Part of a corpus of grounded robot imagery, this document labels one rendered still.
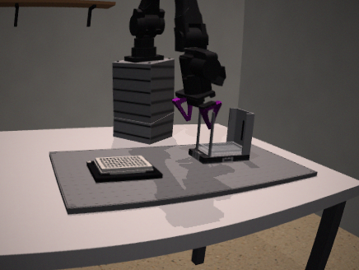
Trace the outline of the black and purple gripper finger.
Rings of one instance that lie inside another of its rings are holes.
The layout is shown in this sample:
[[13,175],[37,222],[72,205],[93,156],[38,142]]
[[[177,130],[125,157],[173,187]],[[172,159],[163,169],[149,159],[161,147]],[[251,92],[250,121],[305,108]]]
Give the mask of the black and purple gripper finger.
[[192,115],[192,105],[188,105],[188,115],[184,112],[181,104],[186,102],[186,98],[175,98],[172,100],[173,104],[176,106],[176,108],[179,110],[179,112],[183,115],[184,119],[188,122],[191,119],[191,115]]
[[207,115],[208,111],[213,109],[213,112],[215,113],[215,119],[216,119],[218,111],[221,108],[221,101],[217,100],[216,103],[217,103],[216,105],[213,105],[206,109],[198,108],[208,129],[211,129],[211,124],[209,122],[208,115]]

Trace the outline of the beige well plate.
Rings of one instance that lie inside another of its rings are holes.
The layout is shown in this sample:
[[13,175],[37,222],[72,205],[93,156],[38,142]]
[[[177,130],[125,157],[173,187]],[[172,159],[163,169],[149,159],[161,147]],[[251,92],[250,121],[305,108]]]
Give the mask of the beige well plate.
[[142,156],[101,157],[96,158],[94,163],[101,174],[132,174],[153,170]]

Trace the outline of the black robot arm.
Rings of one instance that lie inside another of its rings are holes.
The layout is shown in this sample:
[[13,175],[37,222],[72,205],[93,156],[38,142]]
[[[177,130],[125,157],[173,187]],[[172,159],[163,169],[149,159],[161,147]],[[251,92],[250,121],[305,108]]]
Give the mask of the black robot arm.
[[[124,56],[124,61],[164,60],[164,55],[156,54],[154,46],[154,38],[165,29],[164,15],[160,0],[141,0],[138,9],[133,9],[129,29],[131,35],[136,36],[135,48],[132,47],[132,56]],[[226,70],[217,60],[217,53],[207,50],[206,24],[203,24],[197,0],[175,0],[174,31],[175,51],[184,52],[179,56],[181,74],[200,77],[202,94],[211,91],[212,84],[222,86]]]

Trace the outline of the white well plate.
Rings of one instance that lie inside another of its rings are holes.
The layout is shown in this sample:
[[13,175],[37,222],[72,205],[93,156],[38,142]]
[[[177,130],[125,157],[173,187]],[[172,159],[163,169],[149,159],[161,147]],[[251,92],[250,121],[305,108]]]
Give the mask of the white well plate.
[[[209,143],[199,143],[198,149],[208,154]],[[242,146],[235,142],[213,142],[211,156],[241,154]]]

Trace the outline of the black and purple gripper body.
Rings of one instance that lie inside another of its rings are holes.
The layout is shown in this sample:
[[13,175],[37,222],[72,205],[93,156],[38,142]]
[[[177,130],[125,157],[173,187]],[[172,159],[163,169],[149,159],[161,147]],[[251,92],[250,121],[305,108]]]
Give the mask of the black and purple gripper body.
[[192,105],[200,109],[206,109],[217,104],[216,101],[212,100],[205,104],[203,103],[205,101],[204,98],[208,96],[212,98],[216,96],[216,94],[215,91],[208,91],[202,94],[200,77],[196,77],[195,75],[182,75],[182,80],[184,89],[176,91],[175,96],[180,99],[186,98],[187,105]]

